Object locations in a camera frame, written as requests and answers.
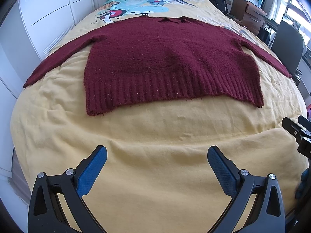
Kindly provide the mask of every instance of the metal screw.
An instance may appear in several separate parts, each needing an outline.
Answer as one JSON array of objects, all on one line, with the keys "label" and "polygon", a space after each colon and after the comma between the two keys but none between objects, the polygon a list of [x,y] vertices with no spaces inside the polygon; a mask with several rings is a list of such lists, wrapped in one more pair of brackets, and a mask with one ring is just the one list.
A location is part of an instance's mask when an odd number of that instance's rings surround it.
[{"label": "metal screw", "polygon": [[42,178],[43,176],[44,176],[44,172],[40,172],[40,173],[38,173],[38,178]]},{"label": "metal screw", "polygon": [[273,173],[270,173],[270,174],[269,174],[269,178],[270,178],[271,180],[275,180],[275,179],[276,179],[276,177],[275,177],[275,175],[274,175]]},{"label": "metal screw", "polygon": [[244,176],[247,176],[249,174],[249,172],[245,169],[241,170],[241,174]]},{"label": "metal screw", "polygon": [[67,169],[66,174],[67,175],[73,174],[73,169],[71,169],[71,168]]}]

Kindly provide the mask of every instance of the yellow bed sheet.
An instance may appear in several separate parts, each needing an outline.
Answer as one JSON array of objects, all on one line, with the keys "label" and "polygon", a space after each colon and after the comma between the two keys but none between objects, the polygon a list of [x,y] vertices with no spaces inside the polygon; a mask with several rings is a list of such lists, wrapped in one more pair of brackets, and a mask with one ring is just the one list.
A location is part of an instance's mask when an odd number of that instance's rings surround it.
[{"label": "yellow bed sheet", "polygon": [[[208,0],[184,1],[191,6],[166,3],[163,6],[168,11],[149,16],[185,15],[227,27],[272,53]],[[53,51],[105,25],[98,14],[106,17],[114,2],[108,1],[111,4],[83,19]],[[139,15],[108,15],[105,20],[133,16]],[[240,169],[259,176],[274,173],[286,210],[294,206],[294,191],[307,160],[297,152],[295,139],[281,127],[283,117],[306,116],[304,101],[292,79],[244,49],[259,67],[262,108],[218,96],[122,106],[103,116],[89,117],[83,72],[90,48],[74,54],[18,98],[11,133],[30,188],[39,172],[61,174],[102,144],[108,160],[84,200],[108,232],[203,233],[230,201],[206,160],[208,148],[217,145]]]}]

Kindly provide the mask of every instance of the sweater's left sleeve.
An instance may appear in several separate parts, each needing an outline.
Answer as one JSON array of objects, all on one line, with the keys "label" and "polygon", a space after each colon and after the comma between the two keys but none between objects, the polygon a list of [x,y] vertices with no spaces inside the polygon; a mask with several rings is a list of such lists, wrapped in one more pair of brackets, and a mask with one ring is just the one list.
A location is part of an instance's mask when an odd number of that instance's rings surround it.
[{"label": "sweater's left sleeve", "polygon": [[266,52],[261,47],[253,44],[252,42],[244,38],[241,39],[241,45],[245,46],[247,49],[250,49],[257,57],[267,62],[269,65],[280,71],[286,77],[292,77],[288,72],[287,68],[281,62],[279,62],[275,57],[273,57],[270,53]]},{"label": "sweater's left sleeve", "polygon": [[47,72],[60,66],[82,48],[103,38],[103,34],[101,34],[101,32],[102,28],[95,29],[60,47],[57,51],[48,56],[36,67],[31,76],[26,80],[24,88],[42,79]]}]

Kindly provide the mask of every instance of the knit sweater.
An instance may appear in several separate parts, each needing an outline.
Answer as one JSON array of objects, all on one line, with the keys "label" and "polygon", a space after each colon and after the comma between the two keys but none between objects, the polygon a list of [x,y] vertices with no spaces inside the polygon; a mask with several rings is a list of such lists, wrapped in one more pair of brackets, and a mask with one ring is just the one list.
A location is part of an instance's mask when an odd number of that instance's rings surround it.
[{"label": "knit sweater", "polygon": [[48,56],[26,81],[34,84],[93,43],[84,71],[90,116],[121,105],[226,95],[263,106],[259,69],[251,50],[283,75],[277,59],[231,30],[195,19],[140,16],[100,27]]}]

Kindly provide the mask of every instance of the gray chair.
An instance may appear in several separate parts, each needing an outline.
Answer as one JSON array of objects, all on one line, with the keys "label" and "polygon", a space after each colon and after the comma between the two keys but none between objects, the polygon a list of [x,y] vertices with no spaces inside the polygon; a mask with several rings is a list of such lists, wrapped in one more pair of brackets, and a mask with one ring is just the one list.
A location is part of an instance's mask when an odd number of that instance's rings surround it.
[{"label": "gray chair", "polygon": [[286,66],[297,86],[300,83],[301,75],[301,71],[297,67],[303,55],[304,47],[304,39],[299,31],[288,23],[281,21],[271,50]]}]

